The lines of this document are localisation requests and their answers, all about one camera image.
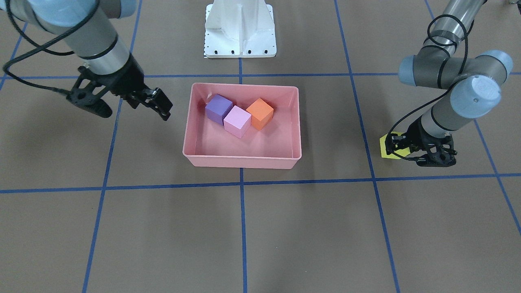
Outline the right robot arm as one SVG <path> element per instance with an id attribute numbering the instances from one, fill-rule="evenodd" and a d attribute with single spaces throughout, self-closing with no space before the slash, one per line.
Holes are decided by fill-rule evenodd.
<path id="1" fill-rule="evenodd" d="M 145 85 L 143 70 L 110 22 L 133 15 L 135 0 L 2 0 L 1 9 L 19 35 L 33 45 L 33 50 L 3 65 L 9 77 L 63 95 L 77 108 L 102 118 L 112 115 L 102 99 L 108 92 L 132 108 L 152 109 L 164 121 L 171 116 L 172 103 L 160 88 Z M 70 90 L 28 82 L 10 71 L 38 52 L 76 55 L 83 61 Z"/>

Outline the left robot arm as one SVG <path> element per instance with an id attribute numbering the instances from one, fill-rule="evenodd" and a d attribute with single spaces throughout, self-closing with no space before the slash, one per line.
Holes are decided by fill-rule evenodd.
<path id="1" fill-rule="evenodd" d="M 380 143 L 387 155 L 419 166 L 452 166 L 457 154 L 452 134 L 499 104 L 501 85 L 513 69 L 512 58 L 500 50 L 475 58 L 454 57 L 461 44 L 468 48 L 468 36 L 483 5 L 484 0 L 451 0 L 430 22 L 418 54 L 402 60 L 398 77 L 403 84 L 444 93 L 426 103 L 429 109 L 406 132 L 389 130 Z"/>

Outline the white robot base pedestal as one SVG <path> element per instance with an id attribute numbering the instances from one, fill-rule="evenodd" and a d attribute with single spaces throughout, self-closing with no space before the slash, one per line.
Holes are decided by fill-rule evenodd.
<path id="1" fill-rule="evenodd" d="M 264 0 L 214 0 L 205 13 L 204 57 L 276 56 L 274 11 Z"/>

